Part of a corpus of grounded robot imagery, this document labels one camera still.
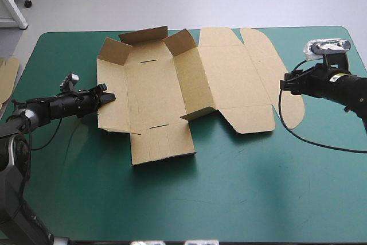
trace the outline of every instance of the cardboard box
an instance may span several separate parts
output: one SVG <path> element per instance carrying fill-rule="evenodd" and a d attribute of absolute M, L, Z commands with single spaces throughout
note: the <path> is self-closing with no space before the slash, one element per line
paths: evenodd
<path fill-rule="evenodd" d="M 17 77 L 19 69 L 19 60 L 11 57 L 6 62 L 4 58 L 0 57 L 0 109 L 4 102 L 13 93 L 15 78 Z"/>
<path fill-rule="evenodd" d="M 167 37 L 166 26 L 121 34 L 121 42 L 106 38 L 97 78 L 116 100 L 99 110 L 98 127 L 131 134 L 133 165 L 194 153 L 188 121 L 214 110 L 238 133 L 273 130 L 273 84 L 279 93 L 286 70 L 258 32 L 241 30 L 245 45 L 229 28 L 203 28 L 199 46 L 186 29 Z M 297 116 L 284 116 L 295 126 L 302 98 L 286 97 L 285 113 L 296 108 Z"/>

